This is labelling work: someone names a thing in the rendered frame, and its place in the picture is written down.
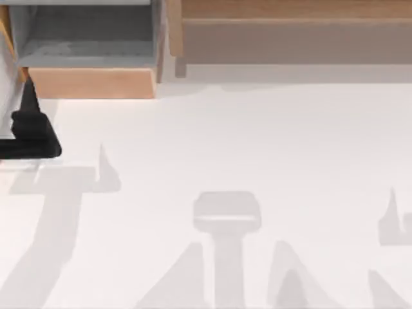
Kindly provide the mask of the pale wooden drawer front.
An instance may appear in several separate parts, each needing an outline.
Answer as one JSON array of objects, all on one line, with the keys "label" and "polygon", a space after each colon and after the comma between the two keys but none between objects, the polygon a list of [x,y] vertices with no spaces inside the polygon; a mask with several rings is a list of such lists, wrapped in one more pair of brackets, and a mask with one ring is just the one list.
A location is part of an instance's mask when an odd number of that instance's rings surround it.
[{"label": "pale wooden drawer front", "polygon": [[158,70],[152,68],[28,69],[41,98],[154,98]]}]

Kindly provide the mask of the wooden open shelf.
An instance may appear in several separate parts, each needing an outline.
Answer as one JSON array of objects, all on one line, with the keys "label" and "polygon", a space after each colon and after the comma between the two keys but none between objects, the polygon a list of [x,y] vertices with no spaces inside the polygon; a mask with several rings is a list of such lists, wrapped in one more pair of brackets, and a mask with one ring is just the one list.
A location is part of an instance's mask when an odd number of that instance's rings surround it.
[{"label": "wooden open shelf", "polygon": [[412,64],[412,0],[165,0],[170,53],[195,65]]}]

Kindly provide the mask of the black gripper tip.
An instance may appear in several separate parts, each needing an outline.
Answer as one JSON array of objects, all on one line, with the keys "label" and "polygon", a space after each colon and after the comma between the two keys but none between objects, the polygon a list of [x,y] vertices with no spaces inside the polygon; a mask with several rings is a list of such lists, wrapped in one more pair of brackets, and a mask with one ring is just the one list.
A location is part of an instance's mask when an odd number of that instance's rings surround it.
[{"label": "black gripper tip", "polygon": [[48,116],[40,109],[31,78],[24,83],[19,109],[11,113],[13,139],[0,139],[0,160],[56,158],[62,147]]}]

